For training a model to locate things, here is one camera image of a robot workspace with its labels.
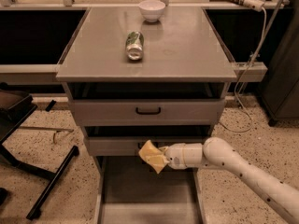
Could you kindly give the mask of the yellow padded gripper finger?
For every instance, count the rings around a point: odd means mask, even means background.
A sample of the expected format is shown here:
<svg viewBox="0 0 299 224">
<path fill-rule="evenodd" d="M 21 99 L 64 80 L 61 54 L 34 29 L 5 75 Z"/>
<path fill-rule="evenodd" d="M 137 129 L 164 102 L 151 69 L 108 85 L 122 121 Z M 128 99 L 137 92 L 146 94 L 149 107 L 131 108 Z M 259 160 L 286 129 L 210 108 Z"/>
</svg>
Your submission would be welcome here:
<svg viewBox="0 0 299 224">
<path fill-rule="evenodd" d="M 163 155 L 164 153 L 157 148 L 153 143 L 148 140 L 144 146 L 138 151 L 138 154 L 141 158 Z"/>
<path fill-rule="evenodd" d="M 169 163 L 169 160 L 164 155 L 153 155 L 146 157 L 146 163 L 150 165 L 157 174 Z"/>
</svg>

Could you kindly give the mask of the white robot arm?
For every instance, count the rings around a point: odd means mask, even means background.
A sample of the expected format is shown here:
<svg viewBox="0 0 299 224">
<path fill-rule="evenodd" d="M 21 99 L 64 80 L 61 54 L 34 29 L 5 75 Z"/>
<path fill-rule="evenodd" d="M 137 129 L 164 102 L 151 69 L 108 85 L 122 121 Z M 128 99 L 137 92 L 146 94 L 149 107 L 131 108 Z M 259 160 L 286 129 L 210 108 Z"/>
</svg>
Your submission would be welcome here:
<svg viewBox="0 0 299 224">
<path fill-rule="evenodd" d="M 225 140 L 208 138 L 201 143 L 176 143 L 156 147 L 148 140 L 139 157 L 159 174 L 165 166 L 175 170 L 217 167 L 238 177 L 289 224 L 299 224 L 299 190 L 243 159 Z"/>
</svg>

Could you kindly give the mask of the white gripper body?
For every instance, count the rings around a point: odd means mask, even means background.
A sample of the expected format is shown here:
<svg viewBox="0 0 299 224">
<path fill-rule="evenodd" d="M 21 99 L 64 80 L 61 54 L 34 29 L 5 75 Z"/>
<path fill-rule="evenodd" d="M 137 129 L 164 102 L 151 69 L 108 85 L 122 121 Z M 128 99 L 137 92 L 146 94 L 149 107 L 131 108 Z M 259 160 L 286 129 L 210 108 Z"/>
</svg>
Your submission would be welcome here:
<svg viewBox="0 0 299 224">
<path fill-rule="evenodd" d="M 163 152 L 166 164 L 175 170 L 184 170 L 187 168 L 184 160 L 183 143 L 174 144 L 168 147 L 160 147 L 159 150 Z"/>
</svg>

